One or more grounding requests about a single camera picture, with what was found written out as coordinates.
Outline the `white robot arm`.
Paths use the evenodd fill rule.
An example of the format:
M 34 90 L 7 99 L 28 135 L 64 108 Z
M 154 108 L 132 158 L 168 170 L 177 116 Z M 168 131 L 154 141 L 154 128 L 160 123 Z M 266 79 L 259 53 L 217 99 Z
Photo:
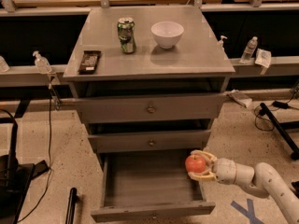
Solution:
M 260 162 L 251 167 L 217 158 L 209 152 L 193 150 L 185 160 L 185 169 L 194 181 L 236 185 L 259 198 L 271 196 L 288 224 L 299 223 L 299 199 L 278 171 L 268 163 Z

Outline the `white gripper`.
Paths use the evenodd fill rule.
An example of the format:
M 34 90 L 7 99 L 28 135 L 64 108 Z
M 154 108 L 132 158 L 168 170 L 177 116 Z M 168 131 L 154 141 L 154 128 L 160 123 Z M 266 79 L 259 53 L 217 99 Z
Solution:
M 236 179 L 236 164 L 234 161 L 225 158 L 217 159 L 213 154 L 197 149 L 193 150 L 191 154 L 202 156 L 206 161 L 206 165 L 212 165 L 215 162 L 213 166 L 213 172 L 215 174 L 210 169 L 202 173 L 188 172 L 190 179 L 199 182 L 217 180 L 219 183 L 225 185 L 234 184 Z

